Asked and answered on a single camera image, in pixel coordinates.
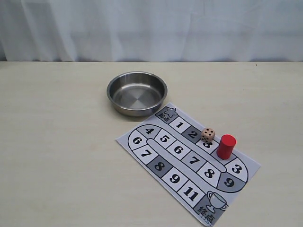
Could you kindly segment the beige wooden die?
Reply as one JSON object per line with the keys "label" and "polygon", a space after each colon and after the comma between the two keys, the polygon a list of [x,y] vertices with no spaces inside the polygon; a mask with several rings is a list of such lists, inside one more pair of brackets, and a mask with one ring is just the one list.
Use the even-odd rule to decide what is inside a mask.
{"label": "beige wooden die", "polygon": [[201,132],[201,140],[210,143],[215,137],[215,131],[212,128],[205,127]]}

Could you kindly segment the red cylinder game piece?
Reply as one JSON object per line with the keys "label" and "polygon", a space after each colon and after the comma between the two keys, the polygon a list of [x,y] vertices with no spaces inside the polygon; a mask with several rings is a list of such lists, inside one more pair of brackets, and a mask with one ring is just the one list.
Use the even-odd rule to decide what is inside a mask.
{"label": "red cylinder game piece", "polygon": [[217,156],[223,160],[229,159],[235,145],[236,139],[232,135],[223,135],[220,139],[219,146],[216,151]]}

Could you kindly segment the stainless steel round bowl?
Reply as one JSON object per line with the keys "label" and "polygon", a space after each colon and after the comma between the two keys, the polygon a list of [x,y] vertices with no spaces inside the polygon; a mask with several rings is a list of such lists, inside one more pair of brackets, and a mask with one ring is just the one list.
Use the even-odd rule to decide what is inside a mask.
{"label": "stainless steel round bowl", "polygon": [[159,76],[131,71],[114,77],[107,86],[107,97],[112,107],[129,117],[146,117],[162,106],[168,87]]}

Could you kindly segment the printed paper game board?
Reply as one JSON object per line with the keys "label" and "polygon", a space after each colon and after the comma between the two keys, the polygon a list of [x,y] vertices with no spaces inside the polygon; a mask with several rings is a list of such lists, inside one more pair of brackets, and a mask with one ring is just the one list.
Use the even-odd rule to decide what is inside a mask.
{"label": "printed paper game board", "polygon": [[212,227],[260,169],[234,149],[217,156],[220,138],[201,141],[203,126],[169,103],[117,142],[204,226]]}

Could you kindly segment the white curtain backdrop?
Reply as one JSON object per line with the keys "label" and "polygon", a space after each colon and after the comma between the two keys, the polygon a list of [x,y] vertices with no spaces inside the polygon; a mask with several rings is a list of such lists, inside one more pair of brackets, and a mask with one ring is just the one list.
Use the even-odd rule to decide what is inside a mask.
{"label": "white curtain backdrop", "polygon": [[3,61],[302,61],[300,0],[3,0]]}

